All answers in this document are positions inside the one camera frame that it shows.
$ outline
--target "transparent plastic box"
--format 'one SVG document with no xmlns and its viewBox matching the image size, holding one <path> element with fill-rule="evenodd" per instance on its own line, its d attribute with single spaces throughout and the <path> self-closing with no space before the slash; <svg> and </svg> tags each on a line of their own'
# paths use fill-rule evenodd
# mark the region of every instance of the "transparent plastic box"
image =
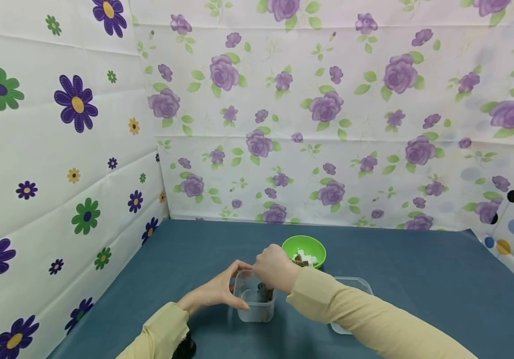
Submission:
<svg viewBox="0 0 514 359">
<path fill-rule="evenodd" d="M 257 286 L 261 280 L 253 275 L 252 271 L 239 271 L 235 277 L 235 285 L 233 295 L 243 299 L 249 310 L 237 310 L 239 319 L 243 322 L 260 322 L 267 323 L 273 319 L 275 312 L 275 290 L 273 290 L 273 299 L 268 303 L 258 302 Z"/>
<path fill-rule="evenodd" d="M 373 295 L 373 290 L 371 286 L 368 285 L 367 281 L 362 278 L 356 277 L 335 277 L 336 280 L 340 281 L 346 286 L 357 288 L 362 290 L 365 293 Z M 351 335 L 351 332 L 346 331 L 340 325 L 331 323 L 330 327 L 338 334 Z"/>
</svg>

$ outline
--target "yellow flower center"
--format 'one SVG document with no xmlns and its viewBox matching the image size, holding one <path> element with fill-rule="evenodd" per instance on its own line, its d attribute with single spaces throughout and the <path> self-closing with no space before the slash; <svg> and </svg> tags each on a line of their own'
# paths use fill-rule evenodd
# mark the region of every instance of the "yellow flower center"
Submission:
<svg viewBox="0 0 514 359">
<path fill-rule="evenodd" d="M 81 101 L 81 99 L 77 96 L 74 96 L 71 99 L 71 105 L 74 108 L 76 113 L 82 113 L 83 110 L 85 109 L 85 105 L 83 104 L 83 101 Z"/>
<path fill-rule="evenodd" d="M 23 338 L 23 334 L 17 333 L 15 336 L 11 337 L 11 339 L 7 341 L 6 347 L 8 349 L 13 349 L 13 348 L 17 347 L 19 342 L 21 342 L 22 338 Z"/>
<path fill-rule="evenodd" d="M 107 1 L 103 2 L 103 12 L 105 12 L 105 15 L 110 19 L 113 19 L 115 16 L 112 6 Z"/>
</svg>

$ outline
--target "black dot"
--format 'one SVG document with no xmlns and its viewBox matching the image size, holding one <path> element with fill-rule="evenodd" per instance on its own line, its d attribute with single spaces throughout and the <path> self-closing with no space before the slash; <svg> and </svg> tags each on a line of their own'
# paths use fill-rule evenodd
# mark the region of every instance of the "black dot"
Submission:
<svg viewBox="0 0 514 359">
<path fill-rule="evenodd" d="M 514 203 L 514 189 L 507 193 L 507 200 L 509 200 L 510 203 Z"/>
</svg>

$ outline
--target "blue tablecloth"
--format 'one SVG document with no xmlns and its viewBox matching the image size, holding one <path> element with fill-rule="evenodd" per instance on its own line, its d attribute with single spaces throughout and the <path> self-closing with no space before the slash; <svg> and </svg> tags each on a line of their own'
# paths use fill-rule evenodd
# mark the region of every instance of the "blue tablecloth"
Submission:
<svg viewBox="0 0 514 359">
<path fill-rule="evenodd" d="M 367 280 L 375 295 L 458 340 L 479 358 L 514 358 L 514 274 L 472 232 L 166 220 L 99 302 L 50 355 L 115 358 L 164 303 L 177 301 L 236 258 L 307 234 L 324 243 L 324 271 Z M 279 295 L 268 324 L 225 306 L 189 321 L 196 358 L 379 358 L 352 336 L 307 320 Z"/>
</svg>

